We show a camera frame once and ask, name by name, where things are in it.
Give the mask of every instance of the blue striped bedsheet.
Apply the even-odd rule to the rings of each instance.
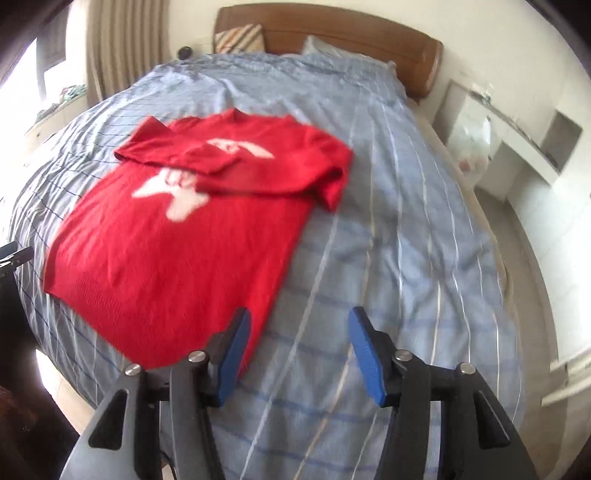
[[[426,146],[399,81],[324,55],[204,56],[158,66],[78,116],[9,176],[1,236],[35,249],[17,272],[25,312],[80,395],[96,406],[128,360],[43,292],[51,240],[81,196],[118,165],[113,149],[146,116],[167,122],[231,107],[290,114],[348,143],[355,158],[336,214],[313,212],[250,368],[212,412],[228,478],[373,478],[389,409],[366,395],[349,345],[347,313],[359,304],[424,361],[472,362],[519,423],[517,334],[489,235]],[[439,419],[433,404],[426,478],[436,477]],[[167,448],[166,428],[161,438]]]

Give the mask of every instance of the t-shirt sleeve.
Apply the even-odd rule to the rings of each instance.
[[[352,151],[335,137],[304,127],[302,145],[275,160],[237,162],[214,175],[197,178],[201,192],[267,195],[312,193],[329,211],[336,210],[347,183]]]
[[[129,140],[113,153],[121,161],[181,168],[201,174],[215,173],[238,161],[237,155],[176,133],[153,116],[144,120]]]

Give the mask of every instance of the striped pillow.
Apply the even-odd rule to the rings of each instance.
[[[265,51],[261,24],[249,24],[216,33],[215,53],[239,53]]]

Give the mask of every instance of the pillow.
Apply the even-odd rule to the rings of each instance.
[[[216,33],[213,44],[215,53],[264,52],[262,25],[249,24]]]
[[[333,57],[337,57],[340,59],[358,59],[367,61],[373,65],[379,65],[385,69],[392,71],[394,75],[396,75],[396,64],[393,61],[389,61],[388,63],[383,62],[381,60],[373,59],[372,57],[368,57],[367,55],[363,55],[361,53],[353,53],[352,51],[344,50],[342,48],[335,47],[330,43],[326,43],[322,41],[318,37],[314,35],[308,35],[306,40],[304,41],[304,46],[301,49],[302,55],[311,55],[313,53],[326,53],[328,55],[332,55]]]

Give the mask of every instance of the metal screw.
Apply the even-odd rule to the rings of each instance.
[[[466,375],[472,375],[476,373],[476,368],[474,365],[469,364],[468,362],[462,362],[460,364],[460,372]]]
[[[396,350],[396,354],[394,356],[396,357],[396,360],[400,360],[401,362],[408,362],[413,358],[412,353],[408,350]]]
[[[207,358],[207,354],[203,350],[195,350],[189,354],[189,361],[193,364],[203,362]]]
[[[142,368],[138,364],[130,364],[125,367],[125,375],[133,377],[142,371]]]

